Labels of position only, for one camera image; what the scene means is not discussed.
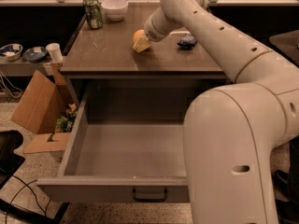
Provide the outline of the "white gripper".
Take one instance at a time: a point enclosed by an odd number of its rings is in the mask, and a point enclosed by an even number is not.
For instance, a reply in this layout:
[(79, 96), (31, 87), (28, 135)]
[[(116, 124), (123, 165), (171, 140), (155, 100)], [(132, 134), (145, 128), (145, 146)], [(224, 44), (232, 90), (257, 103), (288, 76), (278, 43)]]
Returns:
[(144, 25), (145, 35), (138, 37), (134, 44), (133, 50), (140, 53), (148, 49), (152, 42), (159, 42), (169, 35), (167, 18), (159, 14), (152, 14)]

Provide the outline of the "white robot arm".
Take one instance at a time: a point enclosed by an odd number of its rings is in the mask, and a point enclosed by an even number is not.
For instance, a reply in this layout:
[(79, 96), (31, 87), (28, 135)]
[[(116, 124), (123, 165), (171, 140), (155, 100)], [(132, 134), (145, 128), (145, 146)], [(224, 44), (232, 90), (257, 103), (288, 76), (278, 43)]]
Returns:
[(184, 27), (230, 79), (190, 104), (183, 153), (193, 224), (278, 224), (274, 148), (298, 134), (297, 67), (206, 11), (205, 0), (160, 0), (140, 43)]

